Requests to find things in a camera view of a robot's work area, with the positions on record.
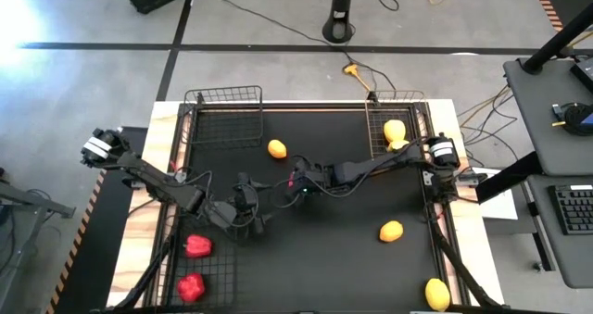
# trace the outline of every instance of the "white paper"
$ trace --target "white paper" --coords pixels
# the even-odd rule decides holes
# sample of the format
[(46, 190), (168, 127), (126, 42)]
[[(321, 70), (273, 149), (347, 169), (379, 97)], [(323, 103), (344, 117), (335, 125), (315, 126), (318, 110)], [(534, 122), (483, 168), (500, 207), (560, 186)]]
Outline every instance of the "white paper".
[[(488, 178), (498, 174), (500, 170), (482, 169), (472, 167), (475, 173), (484, 173)], [(515, 208), (515, 201), (512, 199), (511, 190), (492, 197), (480, 205), (482, 209), (483, 218), (497, 218), (506, 220), (517, 220), (517, 210)]]

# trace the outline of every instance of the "orange striped edge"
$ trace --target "orange striped edge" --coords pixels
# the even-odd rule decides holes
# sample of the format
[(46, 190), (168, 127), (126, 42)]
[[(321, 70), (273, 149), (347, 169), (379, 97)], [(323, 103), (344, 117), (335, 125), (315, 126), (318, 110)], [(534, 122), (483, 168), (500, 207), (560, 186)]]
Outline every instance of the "orange striped edge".
[(561, 31), (562, 30), (562, 22), (558, 18), (556, 14), (556, 10), (552, 6), (552, 3), (549, 0), (539, 0), (539, 3), (544, 7), (544, 11), (546, 11), (546, 15), (548, 16), (549, 22), (551, 22), (552, 27), (554, 30)]
[(101, 170), (96, 180), (95, 188), (93, 189), (93, 193), (89, 198), (89, 203), (86, 205), (84, 213), (82, 213), (81, 226), (78, 228), (76, 236), (74, 237), (72, 248), (68, 254), (66, 263), (64, 263), (64, 269), (62, 269), (62, 272), (59, 274), (59, 280), (57, 281), (56, 287), (54, 289), (54, 294), (52, 295), (52, 298), (49, 301), (49, 305), (47, 305), (47, 308), (45, 309), (45, 314), (54, 314), (56, 312), (56, 306), (57, 302), (59, 301), (59, 296), (64, 291), (66, 280), (68, 279), (69, 272), (72, 269), (72, 264), (74, 264), (74, 258), (76, 257), (78, 249), (81, 246), (82, 236), (86, 232), (86, 227), (88, 226), (89, 219), (91, 218), (91, 213), (93, 213), (93, 209), (95, 208), (96, 198), (99, 195), (99, 191), (101, 190), (101, 184), (103, 184), (103, 180), (105, 179), (105, 173), (105, 170)]

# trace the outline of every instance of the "wooden board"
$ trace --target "wooden board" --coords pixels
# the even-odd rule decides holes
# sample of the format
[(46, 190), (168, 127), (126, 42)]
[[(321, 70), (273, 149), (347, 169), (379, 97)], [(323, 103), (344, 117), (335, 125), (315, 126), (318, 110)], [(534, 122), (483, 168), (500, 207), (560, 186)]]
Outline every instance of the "wooden board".
[[(453, 102), (451, 100), (429, 100), (428, 104), (435, 132), (444, 132), (447, 137), (455, 140), (461, 158), (461, 168), (467, 167), (468, 161)], [(156, 102), (150, 118), (143, 159), (161, 171), (167, 171), (169, 167), (179, 105), (180, 102)], [(184, 158), (183, 144), (180, 149), (177, 163), (181, 165)], [(460, 188), (460, 195), (475, 199), (475, 192), (468, 188)], [(130, 209), (147, 200), (149, 197), (146, 192), (134, 193)], [(498, 275), (479, 206), (475, 203), (458, 201), (451, 203), (451, 210), (464, 264), (486, 292), (502, 304), (503, 298), (498, 284)], [(158, 212), (159, 203), (155, 202), (136, 211), (128, 218), (107, 306), (117, 305), (148, 266), (157, 229)], [(450, 263), (447, 262), (447, 264), (453, 300), (455, 303), (460, 303), (455, 271)]]

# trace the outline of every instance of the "black pole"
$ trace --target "black pole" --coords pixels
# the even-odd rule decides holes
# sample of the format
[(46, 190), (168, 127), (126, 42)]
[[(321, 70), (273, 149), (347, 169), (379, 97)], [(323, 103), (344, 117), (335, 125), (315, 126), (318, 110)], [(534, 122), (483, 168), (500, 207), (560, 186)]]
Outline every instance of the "black pole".
[(322, 28), (323, 37), (336, 44), (350, 41), (352, 38), (352, 26), (348, 19), (350, 15), (350, 1), (332, 0), (332, 11)]
[(566, 27), (562, 28), (544, 46), (541, 47), (531, 58), (522, 64), (527, 73), (535, 74), (541, 70), (542, 65), (552, 57), (558, 55), (576, 36), (585, 31), (593, 23), (593, 4), (585, 7), (576, 18), (571, 20)]

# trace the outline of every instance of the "black table surface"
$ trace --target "black table surface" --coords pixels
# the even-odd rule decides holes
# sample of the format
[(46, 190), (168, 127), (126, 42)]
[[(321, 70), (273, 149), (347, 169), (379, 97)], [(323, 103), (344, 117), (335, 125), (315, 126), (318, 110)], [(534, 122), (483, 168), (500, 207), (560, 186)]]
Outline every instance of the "black table surface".
[(527, 178), (527, 182), (564, 282), (573, 288), (593, 287), (593, 235), (564, 235), (548, 194), (549, 186), (593, 184), (593, 177), (532, 175)]
[[(213, 171), (218, 198), (233, 194), (239, 171), (258, 182), (285, 180), (293, 161), (272, 159), (270, 139), (282, 141), (289, 156), (313, 162), (371, 156), (363, 111), (264, 112), (261, 147), (192, 151), (190, 166)], [(237, 249), (236, 310), (427, 310), (423, 288), (438, 273), (419, 176), (418, 170), (388, 172), (347, 198), (313, 196), (278, 212), (263, 242)], [(282, 190), (260, 197), (263, 212), (273, 210), (272, 200), (285, 204)], [(378, 233), (390, 220), (401, 222), (404, 234), (384, 244)]]
[(593, 94), (571, 73), (572, 65), (572, 60), (552, 60), (536, 75), (523, 71), (517, 61), (503, 65), (539, 163), (550, 176), (593, 173), (593, 157), (588, 157), (593, 138), (551, 126), (558, 121), (551, 110), (553, 104), (593, 103)]

